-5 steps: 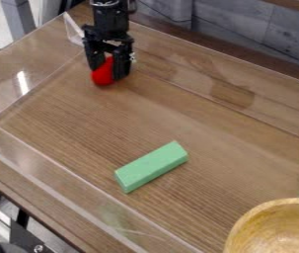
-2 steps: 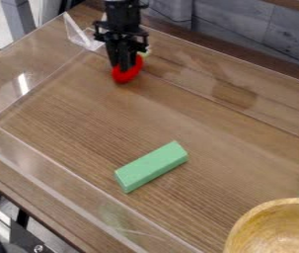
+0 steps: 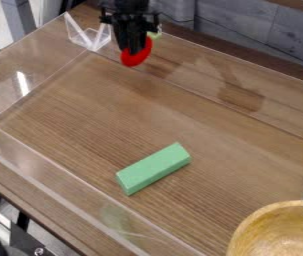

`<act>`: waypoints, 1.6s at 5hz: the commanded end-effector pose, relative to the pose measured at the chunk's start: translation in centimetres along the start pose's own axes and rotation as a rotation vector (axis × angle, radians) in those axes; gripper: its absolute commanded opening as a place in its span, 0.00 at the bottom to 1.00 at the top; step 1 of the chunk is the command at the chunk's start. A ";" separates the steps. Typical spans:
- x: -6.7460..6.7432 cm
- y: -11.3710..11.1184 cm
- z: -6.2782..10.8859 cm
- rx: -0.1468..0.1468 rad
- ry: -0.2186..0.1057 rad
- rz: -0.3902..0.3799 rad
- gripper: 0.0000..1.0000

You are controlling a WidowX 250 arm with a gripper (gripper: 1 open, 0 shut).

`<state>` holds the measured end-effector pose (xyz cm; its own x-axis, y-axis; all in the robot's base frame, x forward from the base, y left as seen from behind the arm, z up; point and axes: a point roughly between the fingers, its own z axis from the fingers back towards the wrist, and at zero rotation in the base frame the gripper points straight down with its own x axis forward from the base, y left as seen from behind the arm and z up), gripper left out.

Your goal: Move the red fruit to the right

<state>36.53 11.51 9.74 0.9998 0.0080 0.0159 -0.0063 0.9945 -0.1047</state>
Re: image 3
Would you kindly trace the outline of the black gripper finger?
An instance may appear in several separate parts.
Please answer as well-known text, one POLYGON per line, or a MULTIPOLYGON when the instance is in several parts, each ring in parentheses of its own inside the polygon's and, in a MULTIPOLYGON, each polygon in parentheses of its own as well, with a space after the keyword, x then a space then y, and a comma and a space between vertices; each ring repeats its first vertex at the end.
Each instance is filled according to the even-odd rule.
POLYGON ((113 24, 113 33, 115 33, 119 49, 124 50, 128 47, 127 26, 120 23, 113 24))
POLYGON ((136 55, 145 47, 147 30, 140 24, 131 25, 131 54, 136 55))

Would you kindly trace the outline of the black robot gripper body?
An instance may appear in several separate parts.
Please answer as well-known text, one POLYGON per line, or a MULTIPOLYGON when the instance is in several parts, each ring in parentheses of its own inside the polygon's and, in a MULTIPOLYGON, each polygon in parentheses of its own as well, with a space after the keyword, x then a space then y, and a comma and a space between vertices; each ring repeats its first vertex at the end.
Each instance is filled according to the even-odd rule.
POLYGON ((113 25, 135 22, 147 32, 159 30, 160 11, 149 0, 99 0, 100 22, 113 25))

